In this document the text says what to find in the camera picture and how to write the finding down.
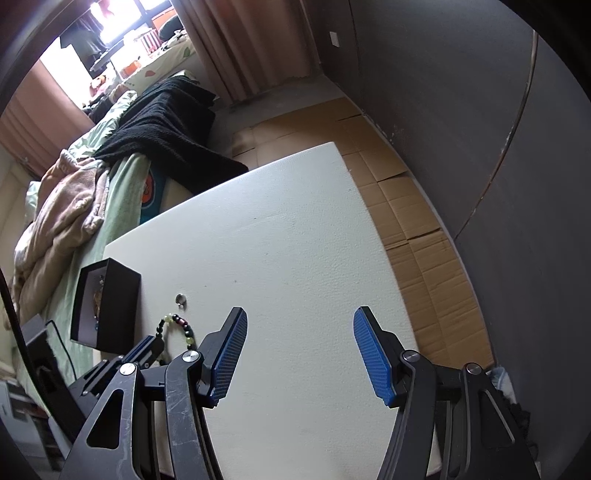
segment pillow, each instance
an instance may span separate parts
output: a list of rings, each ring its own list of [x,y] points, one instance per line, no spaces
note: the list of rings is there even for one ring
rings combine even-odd
[[[25,196],[25,226],[28,226],[29,223],[35,219],[40,184],[40,181],[29,182],[29,188],[27,189],[27,195]]]

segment pink blanket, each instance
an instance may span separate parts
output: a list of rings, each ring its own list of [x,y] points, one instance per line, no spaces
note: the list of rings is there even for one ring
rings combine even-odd
[[[70,264],[105,219],[108,166],[62,150],[41,179],[35,220],[14,254],[12,298],[21,324],[42,311]]]

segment black box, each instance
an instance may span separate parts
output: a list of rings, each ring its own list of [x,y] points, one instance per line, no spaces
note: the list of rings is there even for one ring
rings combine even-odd
[[[135,345],[140,280],[139,273],[112,258],[82,268],[74,297],[72,341],[101,352],[127,354]]]

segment blue gripper pad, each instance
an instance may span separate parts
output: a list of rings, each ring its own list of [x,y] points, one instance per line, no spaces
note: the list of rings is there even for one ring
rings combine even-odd
[[[232,327],[230,334],[226,340],[226,344],[222,349],[222,353],[218,357],[215,365],[212,368],[212,390],[210,397],[217,403],[220,398],[224,398],[228,393],[238,358],[242,352],[244,341],[246,340],[246,330],[248,328],[248,321],[246,319],[246,312],[242,311],[240,317]]]
[[[361,308],[353,315],[353,334],[375,394],[386,406],[390,406],[396,397],[392,386],[392,366]]]

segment green bedsheet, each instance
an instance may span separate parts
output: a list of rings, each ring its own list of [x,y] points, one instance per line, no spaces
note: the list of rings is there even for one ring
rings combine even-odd
[[[78,139],[69,148],[74,155],[88,155],[103,144],[106,136],[116,128],[119,118],[135,99],[135,92],[126,92],[111,108],[109,113],[90,132]],[[80,269],[103,258],[105,246],[139,225],[141,198],[150,161],[141,154],[131,155],[115,164],[110,173],[111,184],[107,197],[105,222],[98,233],[88,243],[82,245],[72,258],[72,263],[63,274],[50,301],[41,316],[54,320],[72,358],[76,374],[84,374],[92,367],[92,349],[70,340],[74,292]],[[53,325],[47,326],[48,342],[57,358],[58,367],[67,384],[74,380],[67,355],[60,344]],[[33,387],[27,370],[24,368],[18,350],[14,359],[17,380],[27,394],[40,406],[44,406]]]

